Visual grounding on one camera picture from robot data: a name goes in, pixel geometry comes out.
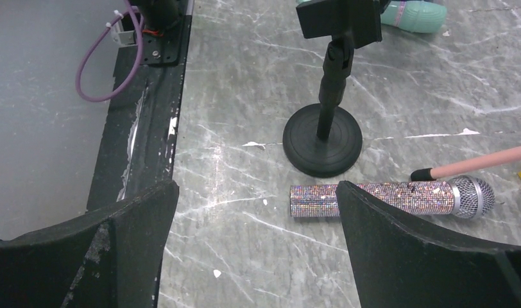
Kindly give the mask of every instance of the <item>rhinestone microphone handle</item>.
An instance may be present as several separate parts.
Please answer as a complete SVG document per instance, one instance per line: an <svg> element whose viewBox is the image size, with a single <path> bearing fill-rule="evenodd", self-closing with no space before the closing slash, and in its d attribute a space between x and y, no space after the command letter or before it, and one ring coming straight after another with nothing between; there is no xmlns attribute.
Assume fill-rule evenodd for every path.
<svg viewBox="0 0 521 308"><path fill-rule="evenodd" d="M455 206L448 182L356 184L374 197L414 215L451 214ZM339 217L337 184L291 186L294 218Z"/></svg>

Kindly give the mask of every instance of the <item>microphone stand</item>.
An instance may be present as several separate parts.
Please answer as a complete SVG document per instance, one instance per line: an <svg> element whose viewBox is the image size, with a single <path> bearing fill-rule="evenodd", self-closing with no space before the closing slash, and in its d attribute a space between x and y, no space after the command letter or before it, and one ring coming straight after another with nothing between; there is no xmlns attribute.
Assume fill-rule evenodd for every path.
<svg viewBox="0 0 521 308"><path fill-rule="evenodd" d="M283 132L287 158L307 175L328 178L352 167L361 153L363 135L355 118L338 107L351 75L354 45L348 35L333 35L323 62L320 104L297 111Z"/></svg>
<svg viewBox="0 0 521 308"><path fill-rule="evenodd" d="M351 168L363 147L355 118L338 107L354 50L380 42L380 14L390 0L312 0L296 7L305 39L331 36L323 61L320 104L303 107L283 131L283 150L300 171L330 178Z"/></svg>

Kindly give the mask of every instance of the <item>round stand base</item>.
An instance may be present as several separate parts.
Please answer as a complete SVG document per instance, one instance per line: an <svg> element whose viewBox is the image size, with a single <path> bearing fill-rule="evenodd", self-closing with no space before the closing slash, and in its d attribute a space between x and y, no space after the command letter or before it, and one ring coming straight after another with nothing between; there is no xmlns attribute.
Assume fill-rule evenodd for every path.
<svg viewBox="0 0 521 308"><path fill-rule="evenodd" d="M329 139L317 138L321 104L303 107L291 116L283 131L283 150L301 172L330 178L351 168L363 147L363 135L355 118L336 107Z"/></svg>

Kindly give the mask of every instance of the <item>silver mesh grille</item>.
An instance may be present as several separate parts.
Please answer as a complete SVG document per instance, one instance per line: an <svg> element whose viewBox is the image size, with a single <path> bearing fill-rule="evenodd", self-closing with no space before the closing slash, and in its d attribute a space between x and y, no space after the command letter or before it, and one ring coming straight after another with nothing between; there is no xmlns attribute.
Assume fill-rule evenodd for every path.
<svg viewBox="0 0 521 308"><path fill-rule="evenodd" d="M495 204L493 189L483 180L471 176L458 176L450 180L460 194L460 207L455 216L472 219L483 216L489 212Z"/></svg>

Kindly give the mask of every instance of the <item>stand pole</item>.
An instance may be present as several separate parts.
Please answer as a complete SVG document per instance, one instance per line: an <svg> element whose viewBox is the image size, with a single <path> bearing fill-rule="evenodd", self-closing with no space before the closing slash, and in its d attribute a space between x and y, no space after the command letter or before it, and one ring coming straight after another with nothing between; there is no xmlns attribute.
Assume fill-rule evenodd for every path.
<svg viewBox="0 0 521 308"><path fill-rule="evenodd" d="M333 37L323 61L323 78L319 89L321 112L317 125L317 137L327 141L332 128L334 111L342 102L346 78L351 75L354 49L348 37Z"/></svg>

